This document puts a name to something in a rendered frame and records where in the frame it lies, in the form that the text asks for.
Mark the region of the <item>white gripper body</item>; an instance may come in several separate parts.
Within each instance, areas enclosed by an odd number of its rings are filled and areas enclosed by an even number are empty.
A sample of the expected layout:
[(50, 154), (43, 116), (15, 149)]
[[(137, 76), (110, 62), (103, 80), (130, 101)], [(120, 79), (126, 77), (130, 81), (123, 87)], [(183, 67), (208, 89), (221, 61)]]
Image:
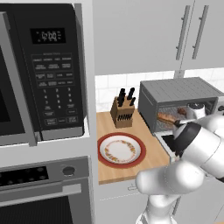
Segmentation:
[(186, 108), (187, 119), (200, 119), (206, 115), (205, 107), (202, 108)]

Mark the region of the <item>brown baguette bread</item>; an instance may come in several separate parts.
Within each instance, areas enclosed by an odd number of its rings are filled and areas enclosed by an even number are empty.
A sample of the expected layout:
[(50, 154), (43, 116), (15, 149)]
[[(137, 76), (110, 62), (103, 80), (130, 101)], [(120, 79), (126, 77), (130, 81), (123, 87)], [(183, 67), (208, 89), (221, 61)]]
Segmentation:
[(177, 121), (177, 118), (173, 115), (165, 114), (159, 112), (157, 114), (157, 119), (164, 123), (174, 124)]

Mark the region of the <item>grey toaster oven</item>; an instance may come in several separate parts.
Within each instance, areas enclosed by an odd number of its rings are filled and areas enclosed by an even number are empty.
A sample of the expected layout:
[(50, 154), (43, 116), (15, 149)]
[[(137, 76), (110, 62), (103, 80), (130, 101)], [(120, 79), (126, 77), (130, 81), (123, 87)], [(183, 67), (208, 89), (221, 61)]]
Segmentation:
[(178, 108), (186, 110), (192, 102), (203, 103), (207, 116), (224, 116), (224, 110), (218, 111), (219, 106), (224, 106), (224, 93), (200, 77), (140, 82), (138, 112), (153, 136), (155, 132), (172, 131), (171, 124), (157, 119), (159, 112), (184, 120), (186, 117), (178, 113)]

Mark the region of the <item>toaster oven glass door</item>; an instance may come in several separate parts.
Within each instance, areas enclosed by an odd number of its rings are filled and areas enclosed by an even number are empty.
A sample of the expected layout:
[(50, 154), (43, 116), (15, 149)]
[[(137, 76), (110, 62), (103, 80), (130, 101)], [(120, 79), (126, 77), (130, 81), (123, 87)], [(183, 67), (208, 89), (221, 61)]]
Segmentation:
[(163, 146), (164, 150), (170, 157), (170, 163), (174, 163), (179, 160), (179, 156), (175, 155), (175, 150), (172, 148), (173, 146), (173, 134), (171, 130), (155, 132), (154, 136)]

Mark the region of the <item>white lower cupboard door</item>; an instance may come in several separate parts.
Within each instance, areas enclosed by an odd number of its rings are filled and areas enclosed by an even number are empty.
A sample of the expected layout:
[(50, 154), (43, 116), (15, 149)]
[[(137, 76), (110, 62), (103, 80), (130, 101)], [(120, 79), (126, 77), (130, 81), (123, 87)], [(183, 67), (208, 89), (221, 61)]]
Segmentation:
[(178, 224), (224, 223), (224, 183), (206, 177), (199, 190), (181, 197), (174, 219)]

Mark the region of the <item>wide white cupboard door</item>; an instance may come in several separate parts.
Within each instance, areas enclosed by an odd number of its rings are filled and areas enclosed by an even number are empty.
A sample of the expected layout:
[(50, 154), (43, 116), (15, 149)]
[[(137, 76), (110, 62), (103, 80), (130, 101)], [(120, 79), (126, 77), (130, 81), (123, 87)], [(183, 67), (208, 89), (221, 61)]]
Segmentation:
[(176, 60), (186, 5), (194, 0), (93, 0), (97, 75), (180, 69)]

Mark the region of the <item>round black oven knob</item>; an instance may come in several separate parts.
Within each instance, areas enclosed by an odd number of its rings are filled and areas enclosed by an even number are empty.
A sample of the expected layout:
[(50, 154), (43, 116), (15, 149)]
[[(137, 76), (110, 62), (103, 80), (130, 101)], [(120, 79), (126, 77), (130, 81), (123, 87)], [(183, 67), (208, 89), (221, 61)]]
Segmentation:
[(75, 168), (72, 166), (66, 166), (62, 169), (62, 172), (66, 177), (71, 177), (75, 173)]

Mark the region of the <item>black microwave oven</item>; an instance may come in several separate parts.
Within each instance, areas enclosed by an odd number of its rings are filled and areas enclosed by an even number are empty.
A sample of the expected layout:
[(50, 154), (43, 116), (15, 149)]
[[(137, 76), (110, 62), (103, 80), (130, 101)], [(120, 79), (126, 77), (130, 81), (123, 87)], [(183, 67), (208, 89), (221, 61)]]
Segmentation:
[[(38, 141), (84, 134), (76, 15), (70, 3), (0, 3)], [(0, 146), (28, 144), (0, 46)]]

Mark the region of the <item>stainless steel oven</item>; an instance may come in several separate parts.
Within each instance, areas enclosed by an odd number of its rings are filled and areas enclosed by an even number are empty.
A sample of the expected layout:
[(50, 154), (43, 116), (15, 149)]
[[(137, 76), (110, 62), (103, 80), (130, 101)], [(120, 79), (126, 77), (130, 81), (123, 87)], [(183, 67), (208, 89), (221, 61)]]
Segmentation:
[(94, 224), (88, 158), (0, 168), (0, 224)]

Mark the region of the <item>wooden knife block black knives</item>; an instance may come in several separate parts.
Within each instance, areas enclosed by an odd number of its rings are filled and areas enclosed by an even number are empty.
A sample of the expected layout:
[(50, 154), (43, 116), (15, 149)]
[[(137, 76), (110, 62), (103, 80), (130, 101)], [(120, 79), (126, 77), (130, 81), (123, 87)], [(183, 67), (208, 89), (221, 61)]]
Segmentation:
[(133, 114), (135, 110), (135, 100), (133, 96), (135, 89), (132, 87), (129, 93), (125, 93), (125, 89), (120, 90), (119, 95), (114, 99), (110, 114), (114, 125), (117, 129), (128, 128), (132, 126)]

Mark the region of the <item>red rimmed white plate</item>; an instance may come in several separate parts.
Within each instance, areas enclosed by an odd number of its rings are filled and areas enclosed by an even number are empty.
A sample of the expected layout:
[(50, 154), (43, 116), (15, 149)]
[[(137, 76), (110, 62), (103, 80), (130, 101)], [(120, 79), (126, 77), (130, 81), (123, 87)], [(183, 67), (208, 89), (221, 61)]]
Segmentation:
[(142, 140), (124, 132), (114, 132), (98, 139), (98, 159), (106, 166), (127, 169), (139, 165), (146, 156)]

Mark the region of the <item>white drawer front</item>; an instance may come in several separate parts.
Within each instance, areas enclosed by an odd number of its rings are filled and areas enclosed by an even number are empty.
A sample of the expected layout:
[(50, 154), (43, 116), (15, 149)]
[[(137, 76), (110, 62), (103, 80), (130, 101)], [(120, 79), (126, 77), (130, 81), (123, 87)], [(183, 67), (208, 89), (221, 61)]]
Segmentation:
[(134, 179), (100, 185), (100, 200), (113, 200), (139, 194), (138, 190), (129, 191), (129, 186), (136, 186)]

